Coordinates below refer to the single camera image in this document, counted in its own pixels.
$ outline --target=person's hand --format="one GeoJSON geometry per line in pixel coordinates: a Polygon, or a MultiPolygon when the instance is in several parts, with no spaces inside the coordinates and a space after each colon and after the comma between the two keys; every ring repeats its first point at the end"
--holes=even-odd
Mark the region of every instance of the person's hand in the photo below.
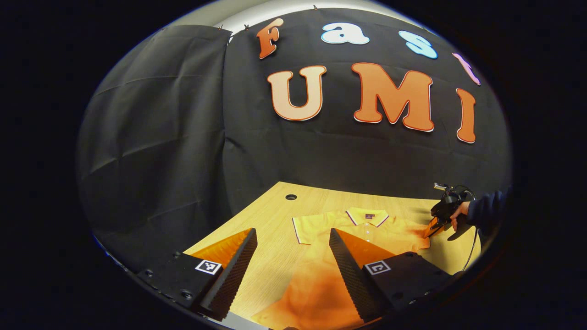
{"type": "Polygon", "coordinates": [[[461,205],[458,206],[458,209],[453,213],[453,215],[450,216],[450,223],[453,225],[453,229],[454,231],[457,231],[457,217],[459,214],[463,213],[464,215],[467,215],[469,213],[469,203],[467,201],[464,201],[461,203],[461,205]]]}

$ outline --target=shirt collar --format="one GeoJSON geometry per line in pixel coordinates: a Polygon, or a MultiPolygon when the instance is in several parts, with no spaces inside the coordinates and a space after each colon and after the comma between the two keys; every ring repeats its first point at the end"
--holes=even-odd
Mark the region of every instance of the shirt collar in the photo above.
{"type": "Polygon", "coordinates": [[[366,208],[351,207],[346,211],[350,220],[355,225],[370,223],[375,227],[379,227],[389,215],[385,210],[369,210],[366,208]]]}

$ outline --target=shirt sleeve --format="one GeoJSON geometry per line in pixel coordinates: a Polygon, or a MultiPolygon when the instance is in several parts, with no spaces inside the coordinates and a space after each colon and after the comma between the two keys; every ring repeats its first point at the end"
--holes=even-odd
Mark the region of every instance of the shirt sleeve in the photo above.
{"type": "Polygon", "coordinates": [[[300,244],[312,244],[316,233],[326,227],[326,219],[323,214],[306,215],[292,218],[293,230],[300,244]]]}
{"type": "Polygon", "coordinates": [[[478,200],[471,201],[467,215],[468,222],[479,228],[485,235],[488,235],[503,216],[509,195],[511,195],[511,186],[504,193],[496,191],[492,194],[485,194],[478,200]]]}

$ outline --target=screw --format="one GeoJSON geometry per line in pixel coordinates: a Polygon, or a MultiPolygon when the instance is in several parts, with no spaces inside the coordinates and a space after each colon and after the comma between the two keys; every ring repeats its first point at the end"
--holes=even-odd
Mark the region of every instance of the screw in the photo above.
{"type": "Polygon", "coordinates": [[[187,300],[190,300],[190,299],[193,297],[193,296],[191,295],[191,292],[190,292],[190,291],[187,291],[187,290],[183,290],[183,291],[181,292],[181,296],[182,296],[182,297],[184,297],[184,298],[185,298],[185,299],[187,299],[187,300]]]}

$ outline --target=dark sleeve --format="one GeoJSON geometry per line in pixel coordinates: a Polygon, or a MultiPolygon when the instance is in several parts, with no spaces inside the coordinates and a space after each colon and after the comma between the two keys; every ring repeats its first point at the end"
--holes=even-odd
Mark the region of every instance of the dark sleeve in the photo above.
{"type": "Polygon", "coordinates": [[[485,234],[492,232],[505,211],[505,201],[510,193],[511,186],[504,193],[496,191],[471,201],[467,215],[468,223],[476,226],[485,234]]]}

